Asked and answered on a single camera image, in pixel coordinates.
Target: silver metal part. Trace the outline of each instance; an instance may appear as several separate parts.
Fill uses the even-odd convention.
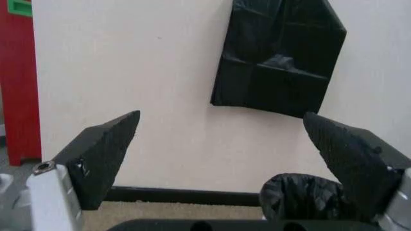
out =
[[[78,231],[83,217],[67,168],[52,161],[33,168],[28,189],[0,174],[0,231]]]
[[[82,211],[65,166],[32,174],[26,184],[30,190],[33,230],[81,230]]]
[[[51,161],[45,161],[45,162],[36,164],[33,167],[33,174],[36,176],[36,175],[51,171],[53,169],[56,169],[56,164],[54,163],[54,161],[52,161],[52,160]]]
[[[385,231],[411,230],[411,168],[405,171],[400,187],[378,223]]]

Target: white wall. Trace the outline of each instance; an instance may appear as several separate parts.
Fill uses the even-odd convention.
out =
[[[320,113],[411,153],[411,1],[331,1],[348,36]],[[209,99],[230,0],[35,0],[43,159],[84,127],[142,116],[116,185],[257,192],[332,178],[302,120]]]

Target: red furniture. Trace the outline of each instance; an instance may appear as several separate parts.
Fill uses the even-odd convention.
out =
[[[0,0],[0,84],[10,165],[41,158],[33,20]]]

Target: black plastic bag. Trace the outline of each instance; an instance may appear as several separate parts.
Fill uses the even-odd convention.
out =
[[[280,174],[267,181],[260,192],[260,203],[268,220],[366,219],[344,194],[341,184],[304,174]]]
[[[345,36],[327,0],[234,0],[211,103],[317,112]]]

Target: floor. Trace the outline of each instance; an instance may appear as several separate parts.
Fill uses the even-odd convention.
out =
[[[31,169],[39,161],[26,160],[20,167],[9,166],[7,148],[0,141],[0,173],[14,176],[14,183],[23,189]],[[261,219],[259,207],[224,205],[189,205],[178,203],[103,202],[97,211],[84,211],[84,231],[107,230],[123,221],[138,218],[174,219]]]
[[[17,185],[18,189],[25,188],[26,179],[30,176],[32,168],[37,163],[39,163],[39,160],[23,160],[20,167],[10,166],[4,137],[0,138],[0,173],[13,175],[13,182]]]

